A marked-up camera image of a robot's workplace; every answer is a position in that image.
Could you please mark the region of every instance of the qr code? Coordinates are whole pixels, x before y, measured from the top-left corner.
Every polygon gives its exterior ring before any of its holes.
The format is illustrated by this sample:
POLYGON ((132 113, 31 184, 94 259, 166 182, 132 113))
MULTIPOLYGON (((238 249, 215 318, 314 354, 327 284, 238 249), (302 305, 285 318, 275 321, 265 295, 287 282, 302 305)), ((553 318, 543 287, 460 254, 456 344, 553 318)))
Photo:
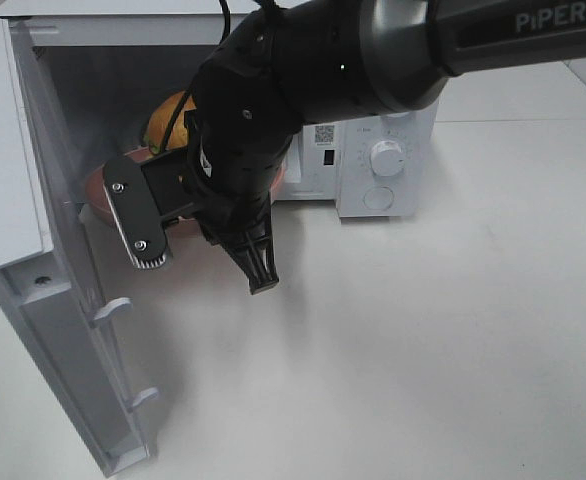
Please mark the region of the qr code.
POLYGON ((335 142, 335 125, 317 125, 315 127, 315 143, 332 145, 335 142))

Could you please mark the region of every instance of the white table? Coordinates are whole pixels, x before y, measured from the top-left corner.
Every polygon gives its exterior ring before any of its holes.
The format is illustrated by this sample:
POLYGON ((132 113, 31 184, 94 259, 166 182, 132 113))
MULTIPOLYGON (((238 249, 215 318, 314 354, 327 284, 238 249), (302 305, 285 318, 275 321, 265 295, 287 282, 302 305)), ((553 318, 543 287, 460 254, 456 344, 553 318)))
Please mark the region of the white table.
MULTIPOLYGON (((274 212, 251 298, 202 239, 133 272, 89 221, 159 457, 118 478, 586 478, 586 120, 436 126, 413 219, 274 212)), ((0 314, 0 478, 100 478, 0 314)))

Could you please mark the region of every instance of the control dial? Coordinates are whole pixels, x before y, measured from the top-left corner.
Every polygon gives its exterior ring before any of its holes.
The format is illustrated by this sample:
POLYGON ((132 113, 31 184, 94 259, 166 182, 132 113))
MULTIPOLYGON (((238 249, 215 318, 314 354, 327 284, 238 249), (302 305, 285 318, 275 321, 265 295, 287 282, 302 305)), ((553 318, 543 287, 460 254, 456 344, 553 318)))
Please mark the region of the control dial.
POLYGON ((406 153, 399 143, 383 140, 371 149, 371 169, 380 177, 394 177, 404 170, 406 153))

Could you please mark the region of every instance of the microwave knob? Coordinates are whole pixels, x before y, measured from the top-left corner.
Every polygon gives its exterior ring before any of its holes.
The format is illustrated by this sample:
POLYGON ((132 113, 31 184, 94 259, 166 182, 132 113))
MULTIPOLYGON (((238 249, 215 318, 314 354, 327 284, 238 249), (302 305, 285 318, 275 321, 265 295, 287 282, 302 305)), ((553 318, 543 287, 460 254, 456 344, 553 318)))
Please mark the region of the microwave knob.
POLYGON ((371 149, 371 169, 380 177, 394 177, 404 170, 406 153, 399 143, 383 140, 371 149))

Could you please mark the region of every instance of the open microwave door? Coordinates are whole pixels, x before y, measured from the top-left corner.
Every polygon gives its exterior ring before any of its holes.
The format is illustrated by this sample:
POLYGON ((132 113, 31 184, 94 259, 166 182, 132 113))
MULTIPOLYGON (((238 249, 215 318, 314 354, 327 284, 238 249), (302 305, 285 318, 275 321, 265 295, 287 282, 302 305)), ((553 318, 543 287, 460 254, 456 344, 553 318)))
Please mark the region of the open microwave door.
POLYGON ((74 147, 38 49, 0 19, 0 306, 106 476, 149 456, 79 219, 74 147))

